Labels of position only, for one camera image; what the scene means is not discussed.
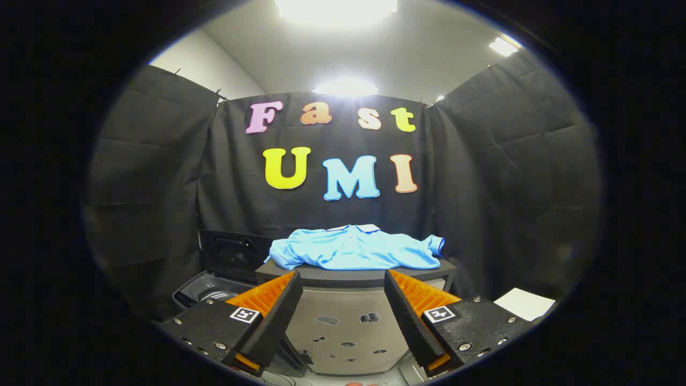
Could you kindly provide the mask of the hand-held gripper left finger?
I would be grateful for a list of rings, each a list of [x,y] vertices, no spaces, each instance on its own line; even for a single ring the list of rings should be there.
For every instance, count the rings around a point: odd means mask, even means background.
[[[229,300],[204,300],[161,330],[178,344],[223,366],[262,376],[302,296],[298,271],[290,271]]]

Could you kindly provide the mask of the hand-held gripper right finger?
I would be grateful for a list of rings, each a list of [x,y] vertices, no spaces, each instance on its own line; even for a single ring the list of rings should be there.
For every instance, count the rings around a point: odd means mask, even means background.
[[[385,271],[384,293],[409,351],[429,377],[470,366],[533,327],[485,298],[463,300],[396,270]]]

